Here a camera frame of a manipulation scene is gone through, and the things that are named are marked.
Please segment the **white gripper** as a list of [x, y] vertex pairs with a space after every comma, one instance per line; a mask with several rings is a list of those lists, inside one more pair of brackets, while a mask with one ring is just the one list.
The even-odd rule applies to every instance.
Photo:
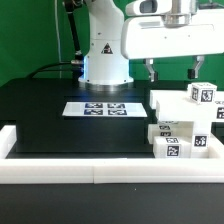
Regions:
[[202, 55], [224, 52], [224, 9], [198, 9], [195, 0], [134, 0], [125, 11], [121, 53], [145, 59], [152, 82], [158, 78], [155, 58], [194, 56], [187, 75], [197, 79]]

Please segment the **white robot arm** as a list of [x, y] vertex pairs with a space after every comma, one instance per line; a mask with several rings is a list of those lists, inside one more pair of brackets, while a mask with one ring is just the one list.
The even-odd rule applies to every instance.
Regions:
[[[156, 58], [192, 56], [195, 79], [210, 54], [224, 53], [224, 5], [198, 0], [133, 0], [120, 10], [114, 0], [63, 0], [75, 48], [78, 83], [98, 91], [130, 86], [129, 61], [142, 59], [156, 81]], [[83, 54], [73, 12], [86, 6], [90, 49]]]

